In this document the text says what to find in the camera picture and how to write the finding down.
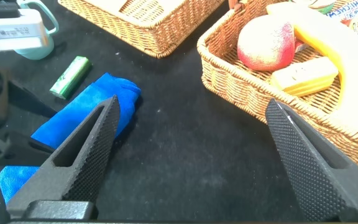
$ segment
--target peach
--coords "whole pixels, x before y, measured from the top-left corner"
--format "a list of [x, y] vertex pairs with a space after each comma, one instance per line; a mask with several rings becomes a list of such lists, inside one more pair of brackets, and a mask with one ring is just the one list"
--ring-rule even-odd
[[253, 70], [285, 68], [295, 56], [294, 28], [279, 16], [256, 17], [242, 28], [237, 54]]

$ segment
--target wicker basket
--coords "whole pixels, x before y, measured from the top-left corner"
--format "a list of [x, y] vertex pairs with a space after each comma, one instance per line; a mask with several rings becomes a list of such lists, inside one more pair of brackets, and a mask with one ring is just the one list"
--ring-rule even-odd
[[165, 12], [157, 0], [128, 0], [110, 14], [82, 0], [58, 0], [68, 10], [153, 57], [171, 54], [225, 0], [183, 0]]
[[[339, 99], [338, 77], [327, 90], [295, 97], [269, 85], [271, 72], [257, 72], [247, 68], [237, 57], [237, 41], [241, 29], [251, 19], [266, 14], [265, 7], [279, 0], [239, 1], [198, 41], [203, 63], [202, 81], [205, 87], [240, 109], [266, 123], [265, 110], [271, 98], [291, 106], [307, 122], [342, 149], [358, 163], [358, 131], [349, 129], [330, 114]], [[334, 9], [347, 1], [338, 0]], [[320, 57], [311, 47], [297, 53], [293, 62]]]

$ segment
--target blue cloth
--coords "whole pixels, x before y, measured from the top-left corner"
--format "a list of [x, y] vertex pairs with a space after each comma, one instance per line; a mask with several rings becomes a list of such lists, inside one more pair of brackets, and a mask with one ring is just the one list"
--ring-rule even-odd
[[[105, 73], [36, 130], [31, 137], [57, 149], [100, 102], [114, 95], [117, 95], [121, 109], [117, 136], [127, 126], [134, 114], [134, 104], [140, 95], [140, 89], [129, 80], [116, 78]], [[27, 166], [7, 166], [3, 168], [0, 173], [0, 188], [5, 203], [8, 203], [37, 170], [38, 167]]]

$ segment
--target black table surface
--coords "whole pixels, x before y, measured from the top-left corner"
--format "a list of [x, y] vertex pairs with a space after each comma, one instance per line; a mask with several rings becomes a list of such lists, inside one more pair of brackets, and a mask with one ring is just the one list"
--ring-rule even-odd
[[[49, 89], [81, 55], [93, 68], [71, 99], [105, 72], [142, 90], [133, 120], [116, 139], [97, 201], [100, 219], [302, 220], [268, 127], [201, 82], [196, 43], [227, 12], [226, 2], [163, 59], [143, 54], [56, 0], [44, 3], [60, 23], [55, 50], [36, 61], [0, 52], [0, 67], [14, 80], [60, 110], [69, 101]], [[8, 128], [24, 134], [47, 121], [9, 109]], [[6, 220], [0, 191], [0, 223]]]

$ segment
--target yellow sponge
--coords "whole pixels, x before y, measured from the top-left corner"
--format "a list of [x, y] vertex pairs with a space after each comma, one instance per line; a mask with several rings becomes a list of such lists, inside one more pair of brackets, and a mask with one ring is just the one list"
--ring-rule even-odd
[[273, 72], [270, 84], [288, 94], [305, 96], [329, 88], [337, 75], [330, 59], [321, 57]]

